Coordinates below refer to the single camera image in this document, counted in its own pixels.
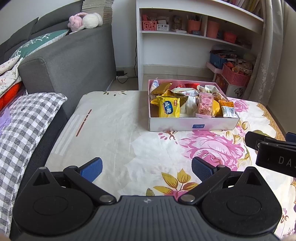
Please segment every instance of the orange cup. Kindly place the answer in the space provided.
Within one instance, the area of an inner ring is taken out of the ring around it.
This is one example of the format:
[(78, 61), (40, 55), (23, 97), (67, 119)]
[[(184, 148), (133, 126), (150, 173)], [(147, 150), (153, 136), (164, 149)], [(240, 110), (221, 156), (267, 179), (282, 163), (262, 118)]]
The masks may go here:
[(192, 34), (192, 30), (200, 30), (201, 21), (188, 20), (187, 33)]
[(207, 22), (207, 34), (206, 36), (209, 38), (217, 38), (220, 24), (214, 21), (208, 20)]

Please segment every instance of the sofa armrest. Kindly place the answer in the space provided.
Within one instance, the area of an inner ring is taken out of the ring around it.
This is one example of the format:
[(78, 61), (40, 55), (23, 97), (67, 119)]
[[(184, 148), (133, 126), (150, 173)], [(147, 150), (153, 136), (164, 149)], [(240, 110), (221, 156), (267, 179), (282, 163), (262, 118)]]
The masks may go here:
[(27, 56), (18, 70), (28, 93), (64, 94), (69, 119), (84, 94), (105, 91), (116, 76), (111, 25), (67, 35)]

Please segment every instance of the white stuffed toy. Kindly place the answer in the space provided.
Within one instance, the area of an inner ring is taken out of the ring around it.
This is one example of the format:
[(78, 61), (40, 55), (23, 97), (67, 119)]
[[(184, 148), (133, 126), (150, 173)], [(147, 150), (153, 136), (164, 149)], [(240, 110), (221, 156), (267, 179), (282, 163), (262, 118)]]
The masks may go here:
[(85, 28), (95, 28), (103, 25), (103, 19), (98, 13), (89, 13), (82, 18), (82, 26), (77, 31)]

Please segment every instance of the red basket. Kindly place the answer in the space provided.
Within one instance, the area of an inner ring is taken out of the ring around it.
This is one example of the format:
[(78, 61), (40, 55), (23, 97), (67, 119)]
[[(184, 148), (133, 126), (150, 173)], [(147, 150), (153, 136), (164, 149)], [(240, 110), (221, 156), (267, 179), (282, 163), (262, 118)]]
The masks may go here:
[(229, 84), (244, 87), (248, 85), (251, 77), (250, 75), (238, 74), (233, 72), (231, 68), (229, 68), (226, 64), (223, 64), (222, 75)]
[(231, 32), (224, 32), (224, 41), (230, 42), (230, 43), (235, 43), (237, 36)]
[(145, 31), (156, 31), (156, 22), (155, 20), (152, 21), (143, 21), (143, 30)]

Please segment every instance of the purple cloth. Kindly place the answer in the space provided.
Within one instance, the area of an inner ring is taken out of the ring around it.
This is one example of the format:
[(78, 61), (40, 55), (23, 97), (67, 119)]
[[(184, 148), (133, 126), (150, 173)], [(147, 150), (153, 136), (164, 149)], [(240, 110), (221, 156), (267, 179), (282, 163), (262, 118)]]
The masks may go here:
[(2, 134), (2, 128), (10, 124), (10, 112), (8, 108), (5, 108), (3, 115), (0, 117), (0, 134)]

